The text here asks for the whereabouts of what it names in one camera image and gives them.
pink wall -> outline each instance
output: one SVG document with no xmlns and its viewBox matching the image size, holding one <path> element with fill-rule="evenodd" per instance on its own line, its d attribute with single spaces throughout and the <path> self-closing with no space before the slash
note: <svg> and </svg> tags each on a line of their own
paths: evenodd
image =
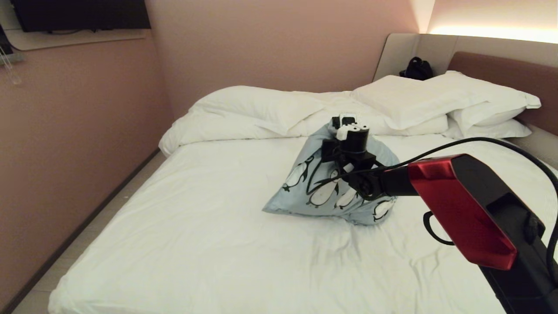
<svg viewBox="0 0 558 314">
<path fill-rule="evenodd" d="M 150 37 L 25 56 L 21 86 L 0 68 L 0 311 L 172 121 Z"/>
<path fill-rule="evenodd" d="M 173 112 L 231 85 L 312 92 L 372 81 L 409 0 L 147 0 Z"/>
<path fill-rule="evenodd" d="M 557 0 L 436 0 L 429 31 L 439 27 L 558 27 Z"/>
</svg>

black bag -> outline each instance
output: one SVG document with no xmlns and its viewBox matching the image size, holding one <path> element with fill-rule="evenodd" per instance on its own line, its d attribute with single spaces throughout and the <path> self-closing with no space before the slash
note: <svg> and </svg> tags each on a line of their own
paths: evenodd
<svg viewBox="0 0 558 314">
<path fill-rule="evenodd" d="M 404 78 L 427 80 L 434 77 L 434 72 L 428 61 L 422 61 L 419 57 L 414 57 L 409 62 L 406 70 L 399 72 L 399 76 Z"/>
</svg>

wall light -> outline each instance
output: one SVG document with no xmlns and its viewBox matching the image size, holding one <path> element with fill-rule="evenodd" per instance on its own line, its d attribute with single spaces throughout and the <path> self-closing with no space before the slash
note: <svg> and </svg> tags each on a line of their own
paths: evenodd
<svg viewBox="0 0 558 314">
<path fill-rule="evenodd" d="M 558 44 L 558 28 L 540 29 L 514 27 L 441 26 L 432 29 L 429 33 L 437 35 L 460 35 L 517 39 Z"/>
</svg>

television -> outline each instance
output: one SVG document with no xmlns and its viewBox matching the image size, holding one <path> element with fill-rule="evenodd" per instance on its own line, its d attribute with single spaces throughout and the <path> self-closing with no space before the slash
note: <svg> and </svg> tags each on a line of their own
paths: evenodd
<svg viewBox="0 0 558 314">
<path fill-rule="evenodd" d="M 12 0 L 24 32 L 151 28 L 144 0 Z"/>
</svg>

bed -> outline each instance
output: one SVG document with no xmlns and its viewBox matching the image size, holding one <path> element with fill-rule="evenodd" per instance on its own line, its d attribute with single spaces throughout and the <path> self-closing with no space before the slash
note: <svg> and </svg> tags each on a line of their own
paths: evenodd
<svg viewBox="0 0 558 314">
<path fill-rule="evenodd" d="M 464 72 L 484 60 L 455 58 L 453 69 Z M 545 88 L 540 110 L 558 108 L 558 93 Z M 218 120 L 221 128 L 196 132 L 201 127 L 190 125 L 187 135 L 168 139 L 168 159 L 61 279 L 49 312 L 503 313 L 478 267 L 426 232 L 428 209 L 418 197 L 399 198 L 377 226 L 262 212 L 307 136 L 328 116 L 358 110 L 345 96 L 316 95 L 326 109 L 287 136 Z M 530 122 L 550 123 L 537 117 Z M 374 137 L 400 160 L 453 141 L 422 132 Z M 490 143 L 436 155 L 462 152 L 492 167 L 547 227 L 554 225 L 554 190 L 536 166 Z"/>
</svg>

